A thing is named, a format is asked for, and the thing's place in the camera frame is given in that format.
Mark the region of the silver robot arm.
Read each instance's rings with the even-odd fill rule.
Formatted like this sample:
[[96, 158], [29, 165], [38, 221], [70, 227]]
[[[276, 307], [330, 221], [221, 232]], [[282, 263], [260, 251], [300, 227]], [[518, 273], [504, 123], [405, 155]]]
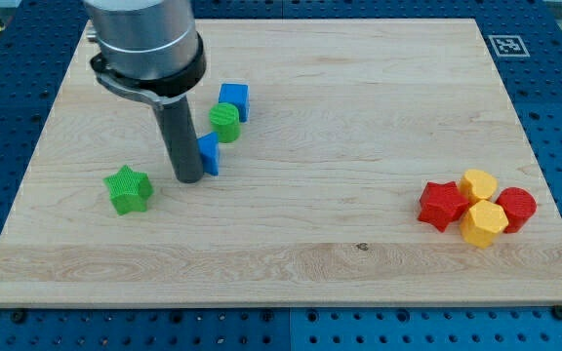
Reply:
[[97, 80], [123, 98], [179, 98], [203, 78], [206, 59], [190, 0], [84, 0], [100, 52]]

